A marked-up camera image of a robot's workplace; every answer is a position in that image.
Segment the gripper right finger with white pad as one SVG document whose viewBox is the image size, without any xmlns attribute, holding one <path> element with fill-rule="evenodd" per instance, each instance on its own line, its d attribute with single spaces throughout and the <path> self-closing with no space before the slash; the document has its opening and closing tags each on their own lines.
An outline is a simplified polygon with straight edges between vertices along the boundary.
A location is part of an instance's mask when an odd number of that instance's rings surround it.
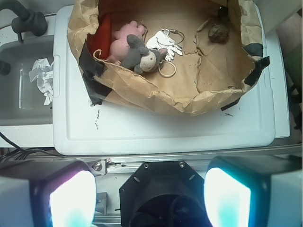
<svg viewBox="0 0 303 227">
<path fill-rule="evenodd" d="M 217 156 L 205 175 L 204 200 L 214 227 L 301 227 L 303 159 Z"/>
</svg>

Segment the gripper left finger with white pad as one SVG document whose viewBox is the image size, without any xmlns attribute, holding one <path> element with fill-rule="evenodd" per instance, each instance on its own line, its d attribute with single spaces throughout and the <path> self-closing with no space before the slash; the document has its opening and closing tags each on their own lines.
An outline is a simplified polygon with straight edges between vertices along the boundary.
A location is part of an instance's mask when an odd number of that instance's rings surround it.
<svg viewBox="0 0 303 227">
<path fill-rule="evenodd" d="M 83 161 L 6 161 L 0 165 L 2 227 L 89 227 L 97 199 Z"/>
</svg>

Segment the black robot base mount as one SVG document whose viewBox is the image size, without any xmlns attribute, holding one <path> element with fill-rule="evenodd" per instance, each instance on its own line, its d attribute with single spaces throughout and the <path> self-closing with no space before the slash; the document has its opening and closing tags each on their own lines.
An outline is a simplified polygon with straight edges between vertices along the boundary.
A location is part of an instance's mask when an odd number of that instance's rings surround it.
<svg viewBox="0 0 303 227">
<path fill-rule="evenodd" d="M 120 187 L 123 227 L 209 227 L 204 179 L 185 161 L 145 162 Z"/>
</svg>

